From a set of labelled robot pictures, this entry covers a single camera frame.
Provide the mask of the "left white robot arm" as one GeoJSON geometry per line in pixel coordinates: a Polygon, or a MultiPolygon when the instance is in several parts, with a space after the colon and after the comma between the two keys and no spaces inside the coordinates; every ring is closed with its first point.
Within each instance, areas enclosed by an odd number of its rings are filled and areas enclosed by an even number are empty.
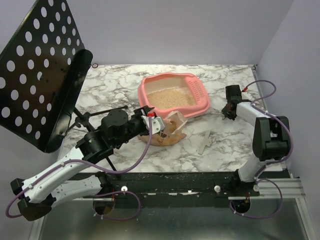
{"type": "Polygon", "coordinates": [[[124,170],[106,169],[98,166],[98,162],[132,138],[151,138],[164,129],[163,119],[151,107],[138,108],[132,116],[121,108],[110,110],[102,118],[101,125],[90,130],[71,149],[70,154],[80,159],[62,158],[31,178],[13,180],[10,186],[15,197],[6,207],[5,215],[34,221],[48,214],[58,203],[94,195],[107,197],[111,185],[102,179],[103,175],[121,175],[136,168],[147,154],[151,141],[147,141],[140,158],[124,170]]]}

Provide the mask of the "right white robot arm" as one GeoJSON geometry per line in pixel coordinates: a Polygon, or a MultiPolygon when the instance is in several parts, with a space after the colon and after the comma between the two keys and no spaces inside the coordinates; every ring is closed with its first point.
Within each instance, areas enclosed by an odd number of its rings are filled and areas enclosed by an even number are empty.
{"type": "Polygon", "coordinates": [[[247,192],[248,184],[255,182],[268,166],[284,162],[292,153],[293,141],[287,117],[260,109],[253,101],[243,99],[243,93],[239,85],[227,86],[226,105],[221,110],[225,118],[234,121],[239,117],[254,127],[253,154],[235,171],[229,183],[236,196],[247,192]]]}

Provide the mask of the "grey bag sealing clip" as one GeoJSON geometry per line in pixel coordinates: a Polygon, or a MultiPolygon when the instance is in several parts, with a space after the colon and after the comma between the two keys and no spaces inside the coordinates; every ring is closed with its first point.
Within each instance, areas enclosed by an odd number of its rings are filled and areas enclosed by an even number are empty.
{"type": "Polygon", "coordinates": [[[207,130],[207,131],[205,132],[205,135],[204,135],[204,137],[203,137],[203,140],[202,140],[202,142],[201,142],[201,144],[200,144],[200,146],[199,146],[199,149],[198,149],[198,154],[199,154],[199,155],[202,155],[202,154],[203,154],[203,152],[204,152],[204,150],[205,150],[206,147],[210,147],[210,146],[211,146],[211,144],[212,144],[212,139],[211,139],[211,137],[210,137],[210,134],[211,134],[211,130],[207,130]]]}

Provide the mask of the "beige cat litter bag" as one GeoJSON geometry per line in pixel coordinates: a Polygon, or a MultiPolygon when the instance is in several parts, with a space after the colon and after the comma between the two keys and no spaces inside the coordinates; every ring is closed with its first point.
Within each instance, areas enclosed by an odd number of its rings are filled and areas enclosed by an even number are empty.
{"type": "Polygon", "coordinates": [[[187,136],[182,130],[188,120],[179,111],[171,111],[163,121],[165,129],[152,135],[151,145],[171,146],[187,136]]]}

